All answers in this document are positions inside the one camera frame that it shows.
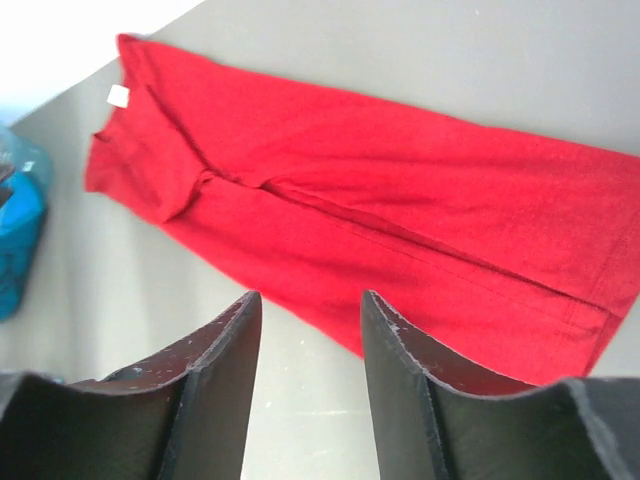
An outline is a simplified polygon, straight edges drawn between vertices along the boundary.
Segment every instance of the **white tag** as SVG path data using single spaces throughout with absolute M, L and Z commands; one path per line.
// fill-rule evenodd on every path
M 122 85 L 112 85 L 107 103 L 120 108 L 127 108 L 129 105 L 129 89 Z

